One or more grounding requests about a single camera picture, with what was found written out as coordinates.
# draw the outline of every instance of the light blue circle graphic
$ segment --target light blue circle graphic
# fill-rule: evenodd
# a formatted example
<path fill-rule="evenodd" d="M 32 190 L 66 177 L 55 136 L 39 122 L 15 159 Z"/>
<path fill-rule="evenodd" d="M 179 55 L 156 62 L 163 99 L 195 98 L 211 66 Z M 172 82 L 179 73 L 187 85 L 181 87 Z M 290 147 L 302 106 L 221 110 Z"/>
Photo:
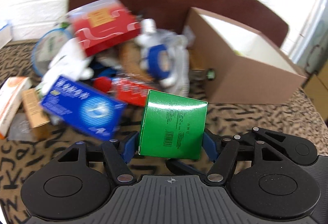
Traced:
<path fill-rule="evenodd" d="M 81 105 L 80 117 L 87 126 L 101 127 L 113 118 L 113 104 L 101 97 L 91 97 Z"/>

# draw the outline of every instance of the blue box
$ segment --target blue box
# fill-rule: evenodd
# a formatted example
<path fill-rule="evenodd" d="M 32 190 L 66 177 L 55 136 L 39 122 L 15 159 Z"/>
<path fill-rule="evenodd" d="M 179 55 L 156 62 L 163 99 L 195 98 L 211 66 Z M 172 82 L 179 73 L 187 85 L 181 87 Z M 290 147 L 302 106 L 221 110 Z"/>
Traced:
<path fill-rule="evenodd" d="M 41 106 L 50 114 L 101 140 L 114 136 L 125 103 L 60 76 Z"/>

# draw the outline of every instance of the gray ribbed panel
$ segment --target gray ribbed panel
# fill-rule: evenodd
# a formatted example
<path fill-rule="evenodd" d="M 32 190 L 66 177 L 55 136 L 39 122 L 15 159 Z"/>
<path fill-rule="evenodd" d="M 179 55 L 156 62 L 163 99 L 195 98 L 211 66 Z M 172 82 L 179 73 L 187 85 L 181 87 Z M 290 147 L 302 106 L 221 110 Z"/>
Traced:
<path fill-rule="evenodd" d="M 316 163 L 303 167 L 319 183 L 321 194 L 312 217 L 320 224 L 328 223 L 328 157 L 320 155 Z"/>
<path fill-rule="evenodd" d="M 67 224 L 273 224 L 236 206 L 222 187 L 209 187 L 198 176 L 144 176 L 133 186 L 119 187 L 100 210 Z M 27 224 L 58 224 L 36 217 Z M 315 224 L 310 217 L 284 222 Z"/>

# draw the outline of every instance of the brown cardboard box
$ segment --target brown cardboard box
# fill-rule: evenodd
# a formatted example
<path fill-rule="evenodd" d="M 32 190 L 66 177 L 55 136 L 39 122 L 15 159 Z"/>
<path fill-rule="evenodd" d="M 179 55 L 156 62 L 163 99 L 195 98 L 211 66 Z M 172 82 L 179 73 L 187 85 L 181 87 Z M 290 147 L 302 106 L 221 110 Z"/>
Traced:
<path fill-rule="evenodd" d="M 214 80 L 205 84 L 209 103 L 285 103 L 306 79 L 251 27 L 199 8 L 190 9 L 186 25 L 196 36 L 192 48 L 201 54 L 205 70 L 215 72 Z"/>
<path fill-rule="evenodd" d="M 328 62 L 325 63 L 325 65 L 319 72 L 318 78 L 324 84 L 324 86 L 328 88 Z"/>
<path fill-rule="evenodd" d="M 328 119 L 328 89 L 316 75 L 313 75 L 306 84 L 304 91 L 311 99 L 316 110 L 324 120 Z"/>
<path fill-rule="evenodd" d="M 22 100 L 27 119 L 31 129 L 38 140 L 50 136 L 48 123 L 49 118 L 39 105 L 39 100 L 34 88 L 22 92 Z"/>

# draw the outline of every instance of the red and white box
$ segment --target red and white box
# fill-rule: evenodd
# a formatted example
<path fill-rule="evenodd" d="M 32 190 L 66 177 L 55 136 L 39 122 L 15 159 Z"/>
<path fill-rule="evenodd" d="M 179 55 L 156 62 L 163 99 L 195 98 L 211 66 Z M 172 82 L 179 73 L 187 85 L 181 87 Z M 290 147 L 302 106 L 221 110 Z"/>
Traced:
<path fill-rule="evenodd" d="M 86 56 L 135 38 L 139 22 L 119 0 L 98 0 L 68 13 Z"/>

